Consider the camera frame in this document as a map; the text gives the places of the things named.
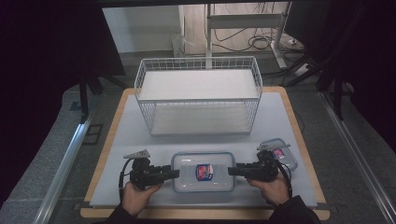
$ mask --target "small plastic container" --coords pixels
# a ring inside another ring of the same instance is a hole
[[[281,138],[274,138],[268,141],[262,142],[262,145],[286,145]],[[282,164],[285,164],[291,171],[295,170],[298,166],[297,160],[294,159],[288,147],[279,147],[270,149],[275,159],[279,160]]]
[[[228,167],[235,166],[235,158],[227,151],[179,152],[172,158],[172,168],[180,170],[173,179],[176,192],[231,191],[234,176]]]

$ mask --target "white shelf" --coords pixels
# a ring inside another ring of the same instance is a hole
[[[139,101],[255,99],[250,69],[147,71]]]
[[[152,134],[249,133],[244,105],[174,105],[155,109]]]

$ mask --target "wooden board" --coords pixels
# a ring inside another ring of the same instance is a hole
[[[292,130],[297,140],[298,147],[304,160],[305,169],[308,172],[311,185],[314,189],[318,204],[326,204],[323,192],[320,188],[317,175],[315,173],[312,161],[309,157],[303,136],[300,132],[297,119],[294,116],[289,97],[285,89],[281,87],[265,87],[264,92],[279,92],[283,100],[286,112],[288,114]],[[134,94],[134,89],[125,90],[121,99],[119,107],[114,116],[110,130],[107,134],[107,139],[102,150],[102,154],[97,163],[95,172],[92,177],[91,184],[88,188],[84,202],[89,202],[92,198],[93,192],[100,179],[100,176],[105,168],[106,159],[114,141],[117,128],[120,123],[120,118],[125,107],[128,95]],[[330,217],[328,209],[318,210],[313,208],[320,220],[327,220]],[[80,213],[83,217],[108,217],[113,209],[95,209],[95,208],[81,208]],[[145,209],[139,214],[141,218],[169,218],[169,219],[268,219],[272,215],[273,210],[264,210],[258,208],[151,208]]]

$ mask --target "wire basket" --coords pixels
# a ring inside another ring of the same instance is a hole
[[[151,134],[250,133],[262,77],[254,57],[144,59],[134,88]]]

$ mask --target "black curtain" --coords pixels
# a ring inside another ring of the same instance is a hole
[[[63,93],[93,70],[124,75],[99,7],[0,3],[1,202],[48,135]]]

